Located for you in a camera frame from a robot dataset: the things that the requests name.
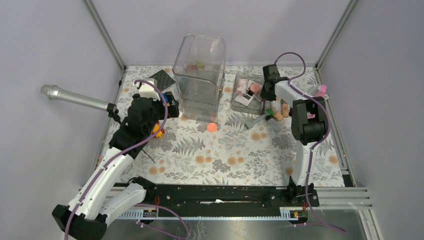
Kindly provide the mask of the red lip pencil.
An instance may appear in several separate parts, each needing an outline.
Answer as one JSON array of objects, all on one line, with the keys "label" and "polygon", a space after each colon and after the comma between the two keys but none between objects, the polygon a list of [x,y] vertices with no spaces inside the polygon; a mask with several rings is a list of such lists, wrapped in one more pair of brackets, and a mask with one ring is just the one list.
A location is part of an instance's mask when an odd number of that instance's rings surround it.
[{"label": "red lip pencil", "polygon": [[265,110],[265,103],[266,103],[265,99],[262,99],[261,102],[260,102],[260,110],[262,112]]}]

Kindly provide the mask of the clear pink nail box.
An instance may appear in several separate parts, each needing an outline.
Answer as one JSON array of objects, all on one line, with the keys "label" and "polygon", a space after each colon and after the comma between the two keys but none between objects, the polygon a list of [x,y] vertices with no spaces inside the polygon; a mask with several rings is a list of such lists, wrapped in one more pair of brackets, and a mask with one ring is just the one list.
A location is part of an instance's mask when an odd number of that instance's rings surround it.
[{"label": "clear pink nail box", "polygon": [[239,78],[236,84],[236,92],[241,95],[246,95],[248,92],[248,79]]}]

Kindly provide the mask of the beige foundation tube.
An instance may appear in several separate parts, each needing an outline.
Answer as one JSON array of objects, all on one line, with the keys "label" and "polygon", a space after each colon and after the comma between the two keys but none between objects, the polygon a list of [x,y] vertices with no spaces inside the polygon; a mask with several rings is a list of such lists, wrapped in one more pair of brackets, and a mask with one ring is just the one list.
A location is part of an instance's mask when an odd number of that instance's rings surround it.
[{"label": "beige foundation tube", "polygon": [[290,116],[289,105],[284,100],[281,101],[281,114],[283,118],[288,118]]}]

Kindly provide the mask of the white eyelash card packet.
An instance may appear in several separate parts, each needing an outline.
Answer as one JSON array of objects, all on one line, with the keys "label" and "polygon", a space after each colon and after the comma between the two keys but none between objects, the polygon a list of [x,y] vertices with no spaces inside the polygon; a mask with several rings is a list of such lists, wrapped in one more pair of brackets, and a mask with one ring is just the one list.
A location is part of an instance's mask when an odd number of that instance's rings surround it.
[{"label": "white eyelash card packet", "polygon": [[235,96],[235,98],[234,98],[234,101],[235,101],[236,103],[239,103],[239,104],[241,104],[242,106],[248,107],[248,106],[252,103],[252,101],[253,101],[253,100],[257,101],[258,103],[260,103],[260,102],[261,102],[261,100],[262,100],[262,99],[261,99],[261,97],[259,96],[259,95],[260,95],[260,93],[258,93],[258,94],[253,94],[253,93],[249,90],[250,85],[251,85],[251,84],[253,84],[253,83],[259,84],[259,83],[255,82],[255,81],[249,80],[249,81],[248,81],[248,92],[247,92],[245,95],[238,94],[238,93],[236,92],[236,96]]}]

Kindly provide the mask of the clear acrylic organizer box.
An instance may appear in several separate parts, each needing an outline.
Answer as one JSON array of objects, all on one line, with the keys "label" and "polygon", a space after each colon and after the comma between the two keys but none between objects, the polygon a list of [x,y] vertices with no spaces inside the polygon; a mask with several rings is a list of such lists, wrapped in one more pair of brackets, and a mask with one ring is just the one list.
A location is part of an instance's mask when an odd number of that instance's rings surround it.
[{"label": "clear acrylic organizer box", "polygon": [[[218,122],[225,82],[226,41],[221,37],[186,35],[181,43],[172,73],[185,118]],[[188,64],[203,64],[203,70],[185,72]]]}]

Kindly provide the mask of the pink round sponge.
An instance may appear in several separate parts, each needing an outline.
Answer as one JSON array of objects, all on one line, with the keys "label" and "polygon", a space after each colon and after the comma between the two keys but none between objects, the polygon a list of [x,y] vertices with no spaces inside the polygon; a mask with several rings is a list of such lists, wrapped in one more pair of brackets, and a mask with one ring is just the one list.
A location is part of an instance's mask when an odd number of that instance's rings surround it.
[{"label": "pink round sponge", "polygon": [[261,89],[262,89],[262,85],[257,84],[257,83],[252,83],[252,84],[249,86],[249,90],[250,90],[253,94],[255,94],[255,95],[257,95],[258,93],[260,93]]}]

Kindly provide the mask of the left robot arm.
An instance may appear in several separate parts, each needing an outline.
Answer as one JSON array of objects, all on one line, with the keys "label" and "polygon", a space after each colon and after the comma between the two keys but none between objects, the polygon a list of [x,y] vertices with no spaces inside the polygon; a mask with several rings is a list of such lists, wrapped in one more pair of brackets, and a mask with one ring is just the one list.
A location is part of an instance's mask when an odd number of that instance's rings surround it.
[{"label": "left robot arm", "polygon": [[163,131],[169,118],[180,115],[172,92],[162,92],[150,80],[135,80],[139,92],[133,95],[127,115],[117,119],[103,159],[78,194],[66,205],[58,204],[52,216],[64,239],[100,240],[108,226],[131,207],[152,204],[155,192],[139,183],[129,184],[110,200],[107,194],[121,173],[136,159],[144,146]]}]

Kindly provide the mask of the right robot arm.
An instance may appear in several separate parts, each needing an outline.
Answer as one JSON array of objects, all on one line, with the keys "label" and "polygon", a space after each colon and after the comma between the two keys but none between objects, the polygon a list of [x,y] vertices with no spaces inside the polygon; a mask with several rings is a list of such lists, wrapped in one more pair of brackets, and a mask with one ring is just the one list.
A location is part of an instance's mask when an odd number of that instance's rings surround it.
[{"label": "right robot arm", "polygon": [[313,183],[315,148],[330,134],[331,123],[323,97],[313,97],[282,77],[275,64],[262,68],[264,83],[260,96],[268,101],[284,100],[291,109],[291,133],[296,140],[293,172],[285,190],[285,200],[293,206],[317,207],[318,194]]}]

